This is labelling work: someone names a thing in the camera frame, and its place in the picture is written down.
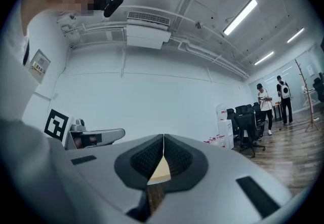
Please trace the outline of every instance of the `black pants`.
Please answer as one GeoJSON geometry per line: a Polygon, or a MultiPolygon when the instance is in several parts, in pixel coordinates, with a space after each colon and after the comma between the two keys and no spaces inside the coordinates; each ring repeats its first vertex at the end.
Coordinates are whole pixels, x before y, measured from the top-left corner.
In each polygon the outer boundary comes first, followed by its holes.
{"type": "Polygon", "coordinates": [[[282,118],[283,118],[283,123],[284,124],[287,123],[286,107],[288,107],[289,122],[293,122],[292,104],[290,102],[290,98],[281,99],[281,104],[282,104],[282,118]]]}
{"type": "MultiPolygon", "coordinates": [[[[262,111],[262,118],[261,118],[261,123],[265,122],[265,117],[268,115],[268,129],[271,130],[272,127],[272,110],[264,110],[262,111]]],[[[264,125],[261,126],[262,133],[264,131],[264,125]]]]}

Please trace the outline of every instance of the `white ceiling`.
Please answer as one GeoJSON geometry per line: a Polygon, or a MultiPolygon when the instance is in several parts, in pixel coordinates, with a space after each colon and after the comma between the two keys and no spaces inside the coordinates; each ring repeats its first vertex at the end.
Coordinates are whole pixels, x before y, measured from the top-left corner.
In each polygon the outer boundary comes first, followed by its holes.
{"type": "MultiPolygon", "coordinates": [[[[254,63],[258,59],[271,51],[275,51],[273,57],[278,58],[288,50],[290,46],[287,40],[297,32],[297,29],[304,27],[303,37],[307,37],[311,34],[314,24],[320,23],[320,19],[308,0],[256,1],[257,7],[247,18],[229,36],[225,35],[226,41],[220,35],[224,35],[223,30],[230,23],[230,18],[236,16],[249,0],[124,0],[122,6],[111,18],[104,19],[102,13],[92,17],[77,17],[74,26],[81,26],[82,23],[87,26],[107,21],[126,23],[130,10],[162,15],[172,20],[169,30],[174,36],[188,37],[196,45],[216,54],[222,54],[240,68],[252,73],[257,69],[254,63]],[[197,29],[194,23],[171,14],[154,10],[123,8],[129,5],[149,6],[178,13],[194,21],[200,21],[218,36],[206,29],[197,29]]],[[[122,41],[123,36],[120,32],[113,32],[110,39],[122,41]]],[[[89,33],[83,34],[81,43],[101,41],[107,41],[106,34],[89,33]]]]}

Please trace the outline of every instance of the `wooden floor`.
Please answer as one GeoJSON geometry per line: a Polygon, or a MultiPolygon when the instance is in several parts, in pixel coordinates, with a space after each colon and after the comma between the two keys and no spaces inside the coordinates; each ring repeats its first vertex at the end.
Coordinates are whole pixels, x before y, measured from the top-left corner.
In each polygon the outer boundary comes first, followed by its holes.
{"type": "MultiPolygon", "coordinates": [[[[314,107],[314,111],[314,115],[319,117],[315,122],[318,130],[313,126],[305,132],[310,119],[309,111],[305,110],[293,114],[293,125],[283,126],[282,121],[273,122],[272,136],[267,134],[266,123],[262,142],[258,142],[266,146],[266,150],[256,147],[255,158],[251,158],[250,149],[242,152],[242,155],[275,176],[293,195],[312,184],[323,165],[324,115],[319,113],[319,106],[314,107]]],[[[240,150],[239,142],[235,143],[234,150],[240,150]]],[[[162,202],[164,192],[160,184],[149,185],[147,190],[153,213],[162,202]]]]}

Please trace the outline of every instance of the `white shirt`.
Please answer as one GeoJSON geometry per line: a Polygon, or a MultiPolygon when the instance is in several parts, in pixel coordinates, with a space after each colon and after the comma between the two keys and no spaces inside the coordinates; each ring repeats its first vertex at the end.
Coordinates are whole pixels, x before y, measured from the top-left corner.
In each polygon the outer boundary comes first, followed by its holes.
{"type": "Polygon", "coordinates": [[[0,35],[0,118],[20,120],[38,83],[23,66],[28,44],[21,26],[21,1],[13,7],[0,35]]]}
{"type": "MultiPolygon", "coordinates": [[[[265,89],[263,89],[263,93],[259,92],[259,97],[261,99],[265,98],[265,97],[269,98],[268,92],[265,89]]],[[[272,109],[271,101],[261,100],[260,109],[261,109],[261,111],[272,109]]]]}

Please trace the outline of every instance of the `air conditioning unit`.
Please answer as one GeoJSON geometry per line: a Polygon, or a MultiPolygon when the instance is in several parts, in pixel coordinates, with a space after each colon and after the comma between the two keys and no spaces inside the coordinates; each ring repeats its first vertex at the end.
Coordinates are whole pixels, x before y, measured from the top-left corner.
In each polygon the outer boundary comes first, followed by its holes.
{"type": "Polygon", "coordinates": [[[130,11],[127,16],[127,45],[161,49],[168,42],[170,19],[151,13],[130,11]]]}

